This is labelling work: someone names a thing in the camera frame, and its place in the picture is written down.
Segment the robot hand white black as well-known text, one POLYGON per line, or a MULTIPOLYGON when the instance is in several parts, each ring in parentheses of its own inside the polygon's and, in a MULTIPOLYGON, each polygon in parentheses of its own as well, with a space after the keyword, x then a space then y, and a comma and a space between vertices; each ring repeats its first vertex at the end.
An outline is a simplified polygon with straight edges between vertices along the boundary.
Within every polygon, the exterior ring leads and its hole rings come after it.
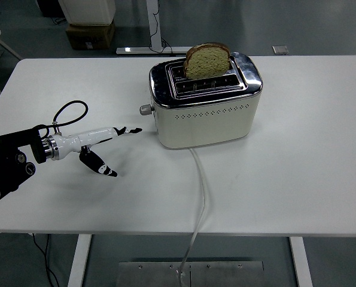
POLYGON ((46 158, 61 160, 71 152, 77 152, 79 153, 80 161, 90 170, 100 175, 117 177, 117 172, 113 171, 112 168, 90 148, 93 145, 110 141, 117 136, 137 134, 141 131, 142 129, 139 127, 107 127, 100 130, 88 131, 80 135, 51 135, 43 140, 43 144, 48 149, 46 158))

